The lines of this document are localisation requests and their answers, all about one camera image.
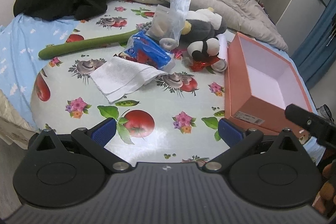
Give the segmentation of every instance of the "open cardboard box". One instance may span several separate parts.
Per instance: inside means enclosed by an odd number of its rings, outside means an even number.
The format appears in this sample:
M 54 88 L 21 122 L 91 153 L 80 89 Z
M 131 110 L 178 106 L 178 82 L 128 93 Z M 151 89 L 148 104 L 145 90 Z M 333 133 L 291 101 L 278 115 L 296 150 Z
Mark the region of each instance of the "open cardboard box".
M 302 128 L 285 118 L 296 104 L 312 112 L 292 64 L 253 39 L 237 33 L 228 48 L 225 72 L 225 117 L 236 125 L 277 135 L 284 127 L 299 138 Z

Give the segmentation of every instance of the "pea pod print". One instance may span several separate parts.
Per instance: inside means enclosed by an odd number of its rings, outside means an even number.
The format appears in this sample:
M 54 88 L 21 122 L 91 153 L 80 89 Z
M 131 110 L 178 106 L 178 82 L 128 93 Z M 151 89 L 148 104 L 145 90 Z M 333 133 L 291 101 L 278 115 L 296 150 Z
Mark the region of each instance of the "pea pod print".
M 124 101 L 116 102 L 115 105 L 116 106 L 136 106 L 139 103 L 140 102 L 135 101 L 135 100 L 124 100 Z
M 224 117 L 224 115 L 225 115 L 224 110 L 220 110 L 220 111 L 217 111 L 216 113 L 214 113 L 215 117 Z

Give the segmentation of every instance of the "sticker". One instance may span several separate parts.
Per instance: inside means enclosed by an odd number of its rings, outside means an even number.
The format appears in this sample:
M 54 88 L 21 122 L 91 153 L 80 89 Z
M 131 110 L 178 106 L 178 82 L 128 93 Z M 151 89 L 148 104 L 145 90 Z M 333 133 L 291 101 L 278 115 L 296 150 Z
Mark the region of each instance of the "sticker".
M 258 126 L 261 125 L 264 122 L 264 120 L 262 120 L 262 119 L 259 119 L 257 117 L 254 117 L 254 116 L 252 116 L 250 114 L 246 114 L 246 113 L 241 112 L 241 111 L 238 111 L 234 115 L 234 117 L 238 118 L 240 120 L 243 120 L 245 122 L 254 123 L 254 124 L 258 125 Z

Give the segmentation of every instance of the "green cucumber toy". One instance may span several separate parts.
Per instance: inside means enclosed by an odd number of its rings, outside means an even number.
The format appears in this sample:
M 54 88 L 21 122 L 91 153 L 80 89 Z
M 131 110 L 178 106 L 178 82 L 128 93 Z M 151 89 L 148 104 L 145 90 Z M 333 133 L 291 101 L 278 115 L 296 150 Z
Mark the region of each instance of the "green cucumber toy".
M 127 33 L 111 35 L 109 37 L 98 37 L 71 43 L 64 43 L 60 45 L 48 46 L 39 52 L 39 57 L 41 59 L 51 59 L 54 58 L 55 56 L 87 50 L 88 48 L 96 48 L 103 46 L 105 44 L 112 44 L 116 42 L 127 42 L 128 39 L 137 32 L 139 31 L 134 30 Z

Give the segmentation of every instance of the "blue package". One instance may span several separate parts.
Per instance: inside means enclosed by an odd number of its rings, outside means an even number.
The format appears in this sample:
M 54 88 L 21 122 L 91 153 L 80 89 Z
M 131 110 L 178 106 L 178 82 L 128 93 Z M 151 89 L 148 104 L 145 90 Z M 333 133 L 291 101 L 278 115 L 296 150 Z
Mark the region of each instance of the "blue package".
M 156 69 L 164 68 L 171 57 L 143 31 L 132 36 L 132 43 L 128 42 L 124 53 L 137 60 L 138 63 L 153 66 Z

